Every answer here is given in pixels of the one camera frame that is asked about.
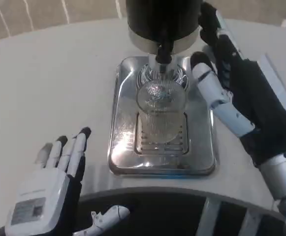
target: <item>glass cup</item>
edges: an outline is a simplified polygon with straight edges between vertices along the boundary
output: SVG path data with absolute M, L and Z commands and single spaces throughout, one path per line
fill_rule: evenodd
M 173 140 L 183 124 L 186 92 L 173 80 L 152 80 L 137 92 L 142 131 L 155 143 Z

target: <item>floor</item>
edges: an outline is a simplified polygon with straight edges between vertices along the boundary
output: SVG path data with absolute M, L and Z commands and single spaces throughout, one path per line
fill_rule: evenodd
M 0 39 L 75 22 L 126 17 L 126 0 L 0 0 Z M 286 27 L 286 0 L 207 0 L 225 18 Z

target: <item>drip tray grate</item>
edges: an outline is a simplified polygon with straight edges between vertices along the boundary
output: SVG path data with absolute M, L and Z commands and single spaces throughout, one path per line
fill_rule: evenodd
M 189 150 L 188 145 L 188 129 L 187 129 L 187 117 L 184 116 L 184 121 L 180 125 L 180 130 L 177 136 L 167 143 L 155 143 L 147 137 L 142 130 L 142 122 L 139 116 L 137 116 L 137 128 L 136 128 L 136 152 L 138 154 L 152 154 L 152 155 L 183 155 Z

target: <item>white robotic finger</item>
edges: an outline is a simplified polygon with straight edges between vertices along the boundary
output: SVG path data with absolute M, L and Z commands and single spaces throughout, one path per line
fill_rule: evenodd
M 46 168 L 56 167 L 59 161 L 62 149 L 64 145 L 66 144 L 66 142 L 67 142 L 67 137 L 61 136 L 53 143 L 49 159 L 45 166 Z
M 68 144 L 66 144 L 65 147 L 63 148 L 63 153 L 62 153 L 62 156 L 60 157 L 60 161 L 58 163 L 58 168 L 62 171 L 67 170 L 67 167 L 69 164 L 69 159 L 70 159 L 71 154 L 73 152 L 75 142 L 76 142 L 76 138 L 73 138 L 70 141 L 68 141 Z
M 67 174 L 73 177 L 76 176 L 76 172 L 78 170 L 80 159 L 86 150 L 86 141 L 91 134 L 90 128 L 83 128 L 80 133 L 76 137 L 75 145 L 73 148 L 73 152 L 71 154 L 69 165 L 67 168 Z
M 49 159 L 52 146 L 53 146 L 52 143 L 46 143 L 43 146 L 43 148 L 41 148 L 41 150 L 39 151 L 37 158 L 34 162 L 37 169 L 42 169 L 45 167 Z

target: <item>metal tray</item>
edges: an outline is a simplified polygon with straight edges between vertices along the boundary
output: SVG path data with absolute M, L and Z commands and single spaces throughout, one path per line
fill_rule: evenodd
M 190 69 L 190 58 L 177 59 L 185 70 L 188 83 L 186 121 L 181 125 L 180 147 L 152 144 L 141 140 L 136 77 L 148 63 L 148 57 L 124 59 L 117 69 L 108 148 L 111 171 L 117 175 L 208 175 L 216 165 L 213 114 L 206 106 Z M 154 150 L 142 151 L 143 145 Z

